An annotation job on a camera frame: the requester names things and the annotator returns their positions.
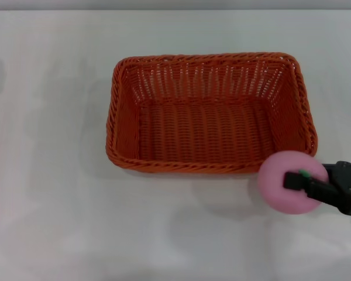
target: orange wicker basket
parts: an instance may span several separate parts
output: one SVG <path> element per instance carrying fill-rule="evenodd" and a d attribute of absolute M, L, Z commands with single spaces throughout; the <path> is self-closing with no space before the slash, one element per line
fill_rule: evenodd
<path fill-rule="evenodd" d="M 141 172 L 248 173 L 314 155 L 298 62 L 284 53 L 130 57 L 113 74 L 106 153 Z"/>

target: basket rim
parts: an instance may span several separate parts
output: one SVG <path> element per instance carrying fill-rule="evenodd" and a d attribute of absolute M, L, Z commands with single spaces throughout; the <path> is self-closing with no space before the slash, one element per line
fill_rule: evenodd
<path fill-rule="evenodd" d="M 215 63 L 216 61 L 223 61 L 220 65 L 228 64 L 231 62 L 240 63 L 242 61 L 267 61 L 267 62 L 280 62 L 289 64 L 292 79 L 297 85 L 297 107 L 302 114 L 302 128 L 308 131 L 309 135 L 306 136 L 306 148 L 303 152 L 314 156 L 317 151 L 318 137 L 312 120 L 311 110 L 307 98 L 307 90 L 304 85 L 304 79 L 301 74 L 300 65 L 297 60 L 287 54 L 281 52 L 250 52 L 250 53 L 222 53 L 222 54 L 207 54 L 207 55 L 161 55 L 161 56 L 138 56 L 127 57 L 121 60 L 115 67 L 112 77 L 111 89 L 111 102 L 109 105 L 109 114 L 106 122 L 106 154 L 108 158 L 117 166 L 126 169 L 141 170 L 143 172 L 200 172 L 200 173 L 236 173 L 251 171 L 251 167 L 260 166 L 265 159 L 247 162 L 245 164 L 235 163 L 197 163 L 197 162 L 168 162 L 158 160 L 142 160 L 127 158 L 117 151 L 117 126 L 116 120 L 118 119 L 119 111 L 118 104 L 120 102 L 121 92 L 119 91 L 122 83 L 122 74 L 124 69 L 133 65 L 138 66 L 141 64 L 159 64 L 165 63 L 166 65 L 179 63 L 180 61 L 192 60 L 195 63 L 200 62 Z"/>

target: white table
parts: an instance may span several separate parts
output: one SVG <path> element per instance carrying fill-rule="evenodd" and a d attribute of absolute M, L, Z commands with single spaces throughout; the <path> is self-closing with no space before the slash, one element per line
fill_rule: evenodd
<path fill-rule="evenodd" d="M 148 54 L 281 51 L 317 158 L 351 162 L 351 11 L 0 12 L 0 280 L 351 281 L 351 217 L 279 214 L 243 177 L 105 155 L 111 74 Z"/>

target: pink ball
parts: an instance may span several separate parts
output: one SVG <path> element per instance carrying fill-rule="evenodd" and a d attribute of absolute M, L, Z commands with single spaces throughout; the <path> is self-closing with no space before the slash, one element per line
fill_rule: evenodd
<path fill-rule="evenodd" d="M 297 151 L 282 151 L 271 155 L 260 167 L 258 188 L 266 203 L 286 214 L 305 214 L 316 209 L 321 202 L 308 198 L 305 191 L 283 187 L 286 172 L 308 171 L 312 177 L 328 181 L 328 172 L 313 157 Z"/>

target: basket bottom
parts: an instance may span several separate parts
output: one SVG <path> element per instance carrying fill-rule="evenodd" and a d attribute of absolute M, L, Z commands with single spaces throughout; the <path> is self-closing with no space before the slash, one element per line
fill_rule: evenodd
<path fill-rule="evenodd" d="M 140 110 L 142 160 L 246 164 L 276 149 L 260 100 L 152 104 Z"/>

